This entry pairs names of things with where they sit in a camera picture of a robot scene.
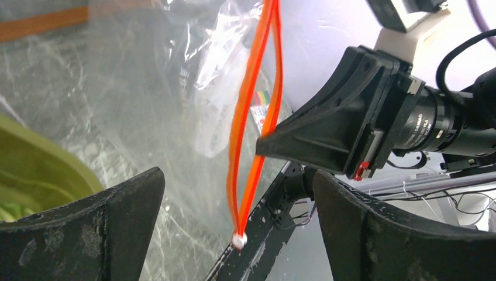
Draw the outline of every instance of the colorful label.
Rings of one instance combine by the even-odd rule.
[[[265,117],[267,116],[269,103],[270,95],[268,94],[268,91],[258,91],[253,93],[250,113],[252,114],[255,125],[257,125],[259,133],[262,133],[262,127],[265,122]]]

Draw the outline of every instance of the plastic bag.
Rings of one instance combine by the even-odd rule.
[[[92,120],[140,170],[160,167],[166,195],[227,237],[230,123],[261,11],[260,2],[248,2],[144,1],[93,19],[88,32]],[[256,91],[271,89],[261,74]],[[289,114],[285,107],[282,116]],[[239,186],[248,177],[258,135],[249,119]],[[283,165],[267,161],[258,198]]]

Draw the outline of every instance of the red clip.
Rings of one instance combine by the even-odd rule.
[[[369,166],[370,166],[370,162],[361,162],[360,166],[357,169],[357,172],[355,173],[354,180],[355,181],[363,180],[362,178],[363,172],[365,172],[365,170],[367,170]]]

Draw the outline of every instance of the gray floor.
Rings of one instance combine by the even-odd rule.
[[[88,58],[87,32],[88,26],[76,26],[1,43],[0,112],[77,155],[105,187],[110,187],[141,172],[146,168],[146,162],[131,161],[128,156],[135,157],[136,154],[126,154],[116,148],[119,143],[116,145],[109,141],[111,133],[102,133],[97,125],[102,119],[95,122],[95,111],[88,107],[91,98],[88,88],[95,87],[95,84],[88,85],[91,73],[88,74],[88,62],[85,61]],[[246,142],[256,138],[253,124],[250,128],[251,138]],[[154,130],[149,130],[149,134],[152,136]],[[175,157],[174,161],[179,164],[185,161],[184,165],[190,165],[188,159]],[[174,183],[178,182],[173,178],[176,174],[170,173],[163,163],[158,161],[166,174],[166,190],[173,190]],[[242,175],[246,176],[248,164],[249,161],[243,165]],[[223,165],[224,161],[218,163],[226,169]],[[282,165],[282,162],[269,162],[260,185],[266,188]],[[222,173],[214,174],[214,177],[220,178],[220,182],[224,180]],[[202,188],[207,191],[218,188],[213,183],[216,181],[210,183],[210,187],[205,182]],[[221,204],[219,212],[222,216],[212,226],[181,200],[168,195],[166,191],[141,278],[202,280],[228,243],[228,213]],[[178,193],[173,195],[175,198],[181,196]],[[214,196],[222,203],[225,201],[222,193]],[[199,193],[197,197],[200,197],[198,202],[203,203]],[[227,226],[227,232],[217,225]]]

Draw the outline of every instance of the orange stripe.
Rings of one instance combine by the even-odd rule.
[[[147,0],[128,0],[119,3],[105,3],[91,8],[92,16],[105,16],[121,10],[151,6]],[[88,21],[89,7],[68,9],[26,19],[0,22],[0,43],[20,39],[67,26],[79,25]]]
[[[46,32],[84,23],[88,20],[88,7],[48,13],[27,19],[0,23],[0,42],[19,39],[28,35]]]

